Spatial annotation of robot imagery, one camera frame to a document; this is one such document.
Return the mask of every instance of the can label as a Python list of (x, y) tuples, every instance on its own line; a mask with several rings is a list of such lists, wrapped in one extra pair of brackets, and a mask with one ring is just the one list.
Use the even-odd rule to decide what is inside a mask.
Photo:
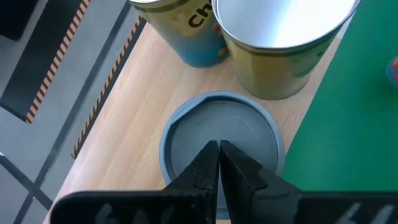
[(137, 9), (187, 64), (209, 67), (228, 56), (210, 0)]

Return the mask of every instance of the hazard stripe tape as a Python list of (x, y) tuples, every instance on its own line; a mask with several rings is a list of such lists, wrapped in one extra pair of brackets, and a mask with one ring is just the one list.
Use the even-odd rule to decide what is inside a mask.
[(120, 71), (122, 70), (124, 64), (126, 63), (127, 58), (129, 57), (133, 47), (135, 46), (138, 37), (140, 36), (142, 30), (144, 29), (144, 26), (146, 24), (146, 20), (139, 16), (136, 23), (134, 24), (134, 27), (132, 31), (130, 32), (126, 43), (123, 46), (123, 49), (121, 50), (118, 58), (116, 59), (106, 81), (105, 84), (101, 90), (101, 93), (99, 94), (99, 97), (95, 101), (95, 104), (93, 108), (90, 111), (90, 115), (88, 116), (88, 119), (83, 127), (83, 129), (80, 132), (80, 135), (72, 149), (72, 158), (76, 159), (81, 147), (84, 144), (84, 141), (87, 138), (88, 133), (90, 132), (91, 128), (93, 127), (93, 124), (99, 115), (101, 108), (103, 107), (110, 91), (112, 90), (112, 87), (116, 80), (118, 79), (118, 76), (120, 74)]
[(47, 90), (49, 89), (50, 84), (51, 84), (55, 74), (57, 73), (57, 70), (61, 64), (62, 58), (68, 50), (68, 46), (69, 46), (70, 42), (72, 41), (72, 38), (75, 35), (75, 32), (76, 32), (81, 20), (83, 19), (83, 16), (87, 10), (87, 7), (90, 4), (90, 1), (91, 0), (82, 0), (82, 2), (80, 3), (75, 16), (73, 17), (72, 22), (69, 25), (67, 33), (65, 34), (65, 36), (60, 44), (59, 49), (57, 50), (57, 53), (55, 54), (55, 56), (53, 58), (50, 68), (47, 71), (47, 74), (44, 77), (44, 80), (43, 80), (39, 90), (36, 93), (33, 103), (30, 106), (29, 111), (26, 114), (25, 122), (27, 124), (31, 124), (33, 122), (33, 119), (35, 118), (35, 115), (36, 115), (37, 111), (39, 110), (39, 106), (43, 102), (44, 96), (45, 96)]

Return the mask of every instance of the green mat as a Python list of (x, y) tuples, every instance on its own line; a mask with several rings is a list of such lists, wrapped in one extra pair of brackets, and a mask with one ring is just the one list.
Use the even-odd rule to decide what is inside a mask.
[(362, 0), (287, 153), (302, 190), (398, 190), (398, 1)]

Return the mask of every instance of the metal can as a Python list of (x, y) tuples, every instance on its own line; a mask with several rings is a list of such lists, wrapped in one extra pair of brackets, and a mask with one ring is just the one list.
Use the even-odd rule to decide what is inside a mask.
[(211, 0), (130, 0), (131, 4), (193, 67), (211, 67), (228, 57)]
[(277, 100), (304, 87), (359, 0), (212, 3), (242, 86)]

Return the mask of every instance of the can lid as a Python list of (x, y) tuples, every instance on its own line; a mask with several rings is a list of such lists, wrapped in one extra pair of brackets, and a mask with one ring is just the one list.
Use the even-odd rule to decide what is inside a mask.
[(213, 0), (218, 22), (251, 47), (286, 49), (335, 30), (360, 0)]
[[(284, 144), (268, 111), (246, 96), (214, 91), (184, 103), (167, 123), (159, 152), (166, 184), (211, 140), (228, 140), (265, 168), (282, 175)], [(228, 219), (221, 179), (218, 182), (217, 218)]]

